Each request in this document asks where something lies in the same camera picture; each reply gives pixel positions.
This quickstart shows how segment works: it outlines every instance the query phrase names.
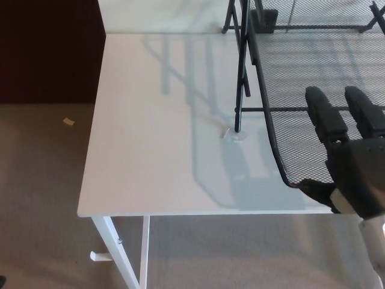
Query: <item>white desk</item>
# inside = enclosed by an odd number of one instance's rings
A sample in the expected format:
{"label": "white desk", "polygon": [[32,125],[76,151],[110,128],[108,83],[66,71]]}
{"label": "white desk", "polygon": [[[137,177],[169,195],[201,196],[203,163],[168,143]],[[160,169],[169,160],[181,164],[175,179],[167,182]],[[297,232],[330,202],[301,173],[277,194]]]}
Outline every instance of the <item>white desk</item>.
{"label": "white desk", "polygon": [[[283,184],[262,113],[244,116],[242,143],[222,139],[237,65],[232,33],[107,35],[78,214],[129,288],[146,287],[150,216],[330,212]],[[251,65],[248,75],[246,102],[260,105]],[[139,282],[111,216],[144,216]]]}

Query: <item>dark brown wall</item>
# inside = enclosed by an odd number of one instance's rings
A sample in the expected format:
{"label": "dark brown wall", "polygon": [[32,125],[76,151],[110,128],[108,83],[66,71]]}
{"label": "dark brown wall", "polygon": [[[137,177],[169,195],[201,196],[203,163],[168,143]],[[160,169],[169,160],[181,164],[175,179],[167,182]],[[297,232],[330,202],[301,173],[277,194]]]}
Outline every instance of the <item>dark brown wall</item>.
{"label": "dark brown wall", "polygon": [[97,0],[0,0],[0,103],[95,102]]}

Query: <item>black mesh chair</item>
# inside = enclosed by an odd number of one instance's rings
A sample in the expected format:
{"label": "black mesh chair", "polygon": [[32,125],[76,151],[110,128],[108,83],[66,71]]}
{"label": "black mesh chair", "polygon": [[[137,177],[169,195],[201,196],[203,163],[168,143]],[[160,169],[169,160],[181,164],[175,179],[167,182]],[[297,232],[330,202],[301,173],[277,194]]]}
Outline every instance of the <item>black mesh chair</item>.
{"label": "black mesh chair", "polygon": [[[335,189],[325,165],[327,151],[308,116],[307,87],[321,89],[360,139],[344,97],[347,86],[362,90],[385,109],[384,0],[229,1],[223,33],[234,29],[239,46],[235,131],[243,112],[263,111],[269,142],[284,183],[328,205]],[[251,95],[245,69],[247,47],[256,67],[263,107],[243,107]]]}

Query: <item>chair leg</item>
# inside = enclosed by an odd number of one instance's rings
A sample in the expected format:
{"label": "chair leg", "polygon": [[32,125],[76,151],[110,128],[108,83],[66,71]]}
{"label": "chair leg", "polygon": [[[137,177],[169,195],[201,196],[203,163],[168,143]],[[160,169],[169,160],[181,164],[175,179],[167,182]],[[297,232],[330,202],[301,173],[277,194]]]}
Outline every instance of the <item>chair leg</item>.
{"label": "chair leg", "polygon": [[[385,13],[385,6],[381,8],[380,13],[381,15]],[[359,33],[364,33],[365,31],[372,29],[376,23],[377,23],[377,18],[374,17],[366,26],[364,26],[363,28],[359,28]]]}
{"label": "chair leg", "polygon": [[226,34],[226,32],[228,32],[228,30],[230,29],[230,22],[231,22],[231,17],[233,15],[234,4],[235,4],[235,0],[229,0],[229,6],[227,8],[226,20],[224,22],[222,34]]}
{"label": "chair leg", "polygon": [[241,39],[239,42],[238,81],[236,85],[236,107],[234,131],[241,131],[242,99],[245,81],[246,50],[247,50],[247,24],[250,12],[250,0],[242,0]]}
{"label": "chair leg", "polygon": [[[239,31],[241,29],[239,28],[238,17],[236,15],[235,5],[233,5],[233,22],[234,22],[236,44],[238,45],[238,52],[239,52],[240,47],[241,47],[241,33]],[[245,85],[245,95],[247,98],[249,98],[251,96],[251,92],[250,92],[250,85],[248,84],[246,67],[245,67],[244,85]]]}
{"label": "chair leg", "polygon": [[5,285],[7,278],[5,276],[0,275],[0,289]]}

